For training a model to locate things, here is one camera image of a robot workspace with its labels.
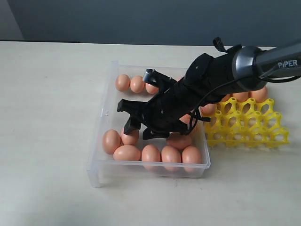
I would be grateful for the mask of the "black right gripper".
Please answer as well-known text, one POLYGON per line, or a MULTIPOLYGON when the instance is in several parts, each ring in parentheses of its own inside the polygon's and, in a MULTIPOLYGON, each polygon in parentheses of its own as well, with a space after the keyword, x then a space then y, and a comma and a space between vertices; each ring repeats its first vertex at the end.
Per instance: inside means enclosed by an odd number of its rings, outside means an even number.
POLYGON ((143 123, 146 126, 144 139, 167 138, 171 132, 189 134, 193 128, 187 129, 187 125, 179 120, 182 116, 188 113, 199 116, 199 106, 215 104, 233 92, 233 58, 234 54, 216 58, 202 54, 176 84, 165 92, 158 92, 148 102, 121 99, 117 112, 142 115, 142 118, 130 116, 123 133, 129 135, 140 130, 143 123))

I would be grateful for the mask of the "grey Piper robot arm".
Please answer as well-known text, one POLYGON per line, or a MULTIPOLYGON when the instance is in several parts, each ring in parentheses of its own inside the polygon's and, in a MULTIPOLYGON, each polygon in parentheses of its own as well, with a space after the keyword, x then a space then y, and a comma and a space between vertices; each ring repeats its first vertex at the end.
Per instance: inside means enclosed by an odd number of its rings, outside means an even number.
POLYGON ((124 133, 139 130, 143 139, 167 138, 172 132, 188 135, 201 116, 199 107, 220 102, 227 94, 262 89, 268 82, 283 83, 301 76, 301 43, 262 50, 256 46, 225 48, 221 38, 213 40, 219 57, 198 56, 178 81, 147 69, 144 82, 158 88, 147 102, 122 99, 118 112, 129 113, 124 133))

